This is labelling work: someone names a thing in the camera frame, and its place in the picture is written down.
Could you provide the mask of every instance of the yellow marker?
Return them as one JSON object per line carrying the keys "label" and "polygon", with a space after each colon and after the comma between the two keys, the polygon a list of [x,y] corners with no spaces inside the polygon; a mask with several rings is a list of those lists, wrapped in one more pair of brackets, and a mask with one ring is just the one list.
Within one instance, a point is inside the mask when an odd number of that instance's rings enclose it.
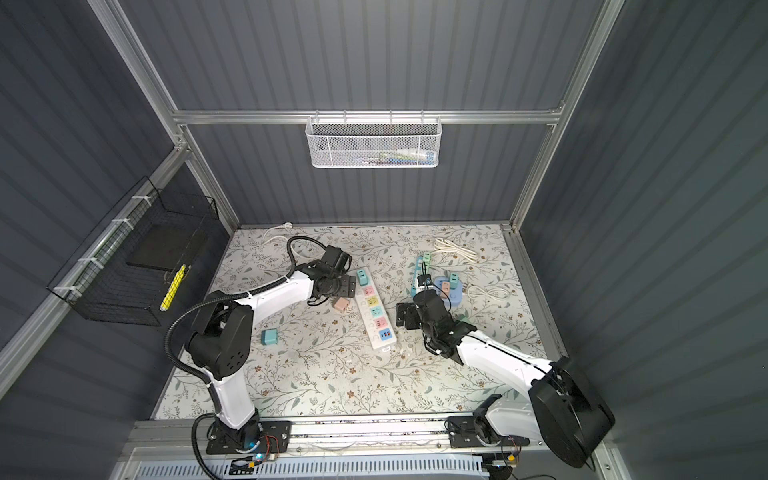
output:
{"label": "yellow marker", "polygon": [[176,276],[174,276],[174,281],[170,283],[170,286],[168,287],[168,293],[165,294],[165,298],[163,298],[163,303],[160,304],[160,311],[165,312],[170,308],[170,303],[174,301],[174,297],[176,296],[176,291],[179,290],[179,284],[181,284],[181,280],[184,279],[184,274],[187,271],[187,266],[182,265],[178,272],[176,272]]}

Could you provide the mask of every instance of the gray corrugated wall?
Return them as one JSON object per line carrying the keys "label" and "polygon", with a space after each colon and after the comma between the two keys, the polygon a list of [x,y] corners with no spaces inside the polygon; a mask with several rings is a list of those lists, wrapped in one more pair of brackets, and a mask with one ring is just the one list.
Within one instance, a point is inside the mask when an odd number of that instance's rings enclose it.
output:
{"label": "gray corrugated wall", "polygon": [[312,167],[300,126],[190,127],[242,223],[508,220],[545,125],[446,125],[437,168]]}
{"label": "gray corrugated wall", "polygon": [[[180,109],[556,108],[598,0],[124,2]],[[435,169],[320,170],[300,127],[193,126],[242,223],[506,220],[541,125],[445,126]]]}
{"label": "gray corrugated wall", "polygon": [[[4,346],[172,144],[86,2],[0,2],[0,111]],[[167,188],[200,193],[186,168]],[[227,240],[222,227],[209,239],[174,308],[204,295]],[[163,334],[67,315],[0,400],[0,477],[106,478],[170,372]]]}
{"label": "gray corrugated wall", "polygon": [[86,2],[0,2],[0,346],[173,144]]}
{"label": "gray corrugated wall", "polygon": [[522,228],[640,480],[764,476],[767,18],[628,2]]}

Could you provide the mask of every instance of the leaf pattern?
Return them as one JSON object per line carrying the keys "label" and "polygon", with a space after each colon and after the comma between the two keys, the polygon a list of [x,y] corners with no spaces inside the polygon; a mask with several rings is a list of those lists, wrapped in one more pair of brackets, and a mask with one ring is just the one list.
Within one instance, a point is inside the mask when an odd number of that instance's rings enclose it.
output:
{"label": "leaf pattern", "polygon": [[[432,274],[456,272],[465,288],[470,284],[503,286],[512,295],[503,303],[464,295],[452,313],[507,345],[544,355],[498,226],[309,228],[290,233],[341,247],[353,256],[353,269],[367,266],[393,322],[395,305],[410,299],[415,259],[422,251],[434,250],[435,237],[474,250],[480,256],[478,263],[453,254],[435,254]],[[285,240],[262,246],[263,234],[264,230],[235,233],[214,281],[215,290],[235,293],[252,289],[287,270]],[[294,246],[303,255],[320,253],[309,242]],[[260,332],[270,328],[278,330],[278,342],[263,346]],[[326,306],[294,304],[254,326],[244,367],[248,392],[265,417],[455,412],[473,410],[493,393],[518,398],[517,392],[483,372],[428,353],[420,331],[397,328],[396,335],[398,342],[392,351],[376,353],[354,301],[344,313]],[[186,353],[182,360],[191,363]],[[193,418],[213,409],[203,383],[176,370],[156,418]]]}

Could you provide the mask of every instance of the colorful power strip socket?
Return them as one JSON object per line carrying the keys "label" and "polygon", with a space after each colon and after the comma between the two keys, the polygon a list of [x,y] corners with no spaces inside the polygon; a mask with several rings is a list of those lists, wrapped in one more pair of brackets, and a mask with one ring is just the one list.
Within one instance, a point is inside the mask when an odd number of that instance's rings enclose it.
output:
{"label": "colorful power strip socket", "polygon": [[362,322],[366,326],[371,346],[376,352],[388,352],[397,343],[395,330],[389,322],[382,299],[373,284],[371,273],[367,268],[358,269],[355,300],[360,309]]}

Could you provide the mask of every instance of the black mounting plate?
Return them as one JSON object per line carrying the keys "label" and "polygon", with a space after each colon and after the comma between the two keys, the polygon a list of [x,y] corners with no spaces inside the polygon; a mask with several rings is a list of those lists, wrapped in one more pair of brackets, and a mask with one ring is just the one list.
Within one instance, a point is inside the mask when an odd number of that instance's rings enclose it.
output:
{"label": "black mounting plate", "polygon": [[[446,421],[455,423],[456,425],[458,425],[459,429],[462,430],[461,432],[449,433],[448,437],[451,441],[452,449],[469,449],[469,448],[487,446],[487,445],[483,445],[480,442],[480,439],[478,439],[478,436],[474,433],[475,420],[472,418],[472,415],[451,416],[451,417],[448,417]],[[531,444],[530,439],[512,435],[511,438],[504,437],[502,439],[502,443],[500,445],[495,445],[495,446],[514,448],[515,446],[525,447],[530,444]]]}
{"label": "black mounting plate", "polygon": [[[291,422],[261,422],[261,427],[266,435],[271,435],[277,439],[277,452],[285,453],[288,451]],[[208,446],[205,448],[205,452],[208,455],[227,455],[230,453],[237,455],[236,449],[239,448],[242,447],[229,436],[224,435],[219,429],[219,422],[215,422],[208,437]],[[259,452],[266,453],[266,442],[261,442],[261,445],[253,451],[253,453]],[[270,453],[274,452],[275,441],[270,439]]]}

